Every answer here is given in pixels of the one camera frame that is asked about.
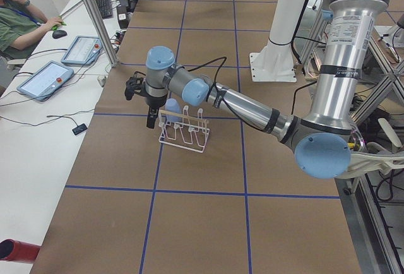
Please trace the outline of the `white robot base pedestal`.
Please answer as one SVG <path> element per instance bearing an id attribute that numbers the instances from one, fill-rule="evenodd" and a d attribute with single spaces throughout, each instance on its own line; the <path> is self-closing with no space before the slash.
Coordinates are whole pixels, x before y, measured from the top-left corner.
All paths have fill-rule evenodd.
<path id="1" fill-rule="evenodd" d="M 249 55 L 254 82 L 295 82 L 292 40 L 306 0 L 278 0 L 268 43 Z"/>

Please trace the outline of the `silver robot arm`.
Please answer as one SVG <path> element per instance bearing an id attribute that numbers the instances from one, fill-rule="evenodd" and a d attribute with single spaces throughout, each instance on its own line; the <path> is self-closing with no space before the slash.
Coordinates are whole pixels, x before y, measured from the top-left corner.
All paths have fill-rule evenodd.
<path id="1" fill-rule="evenodd" d="M 173 93 L 184 105 L 213 107 L 225 111 L 257 135 L 247 143 L 247 169 L 253 176 L 268 174 L 272 179 L 300 170 L 318 179 L 350 179 L 375 170 L 387 174 L 403 168 L 402 152 L 386 152 L 373 142 L 374 153 L 355 151 L 349 146 L 354 124 L 349 117 L 350 104 L 361 77 L 361 66 L 376 16 L 389 0 L 329 0 L 333 16 L 325 60 L 319 70 L 314 98 L 308 102 L 304 117 L 286 114 L 293 105 L 294 91 L 289 83 L 294 75 L 280 69 L 289 49 L 280 45 L 296 25 L 276 13 L 268 45 L 251 54 L 251 73 L 256 81 L 269 81 L 250 97 L 252 88 L 233 90 L 208 76 L 197 76 L 180 65 L 167 47 L 148 51 L 144 81 L 149 114 L 147 125 L 154 126 L 159 108 L 168 105 Z"/>

